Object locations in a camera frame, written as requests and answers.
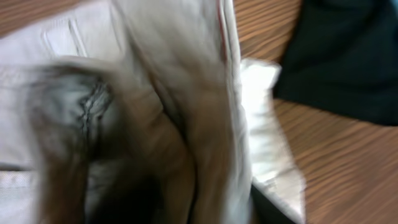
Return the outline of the beige khaki shorts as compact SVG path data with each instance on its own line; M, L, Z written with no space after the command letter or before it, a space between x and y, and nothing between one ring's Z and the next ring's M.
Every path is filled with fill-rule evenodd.
M305 223L231 1L88 1L1 39L2 223Z

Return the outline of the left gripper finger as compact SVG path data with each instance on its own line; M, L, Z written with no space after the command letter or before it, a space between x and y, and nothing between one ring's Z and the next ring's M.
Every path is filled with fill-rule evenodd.
M295 224L274 205L270 199L254 185L251 185L251 198L259 224Z

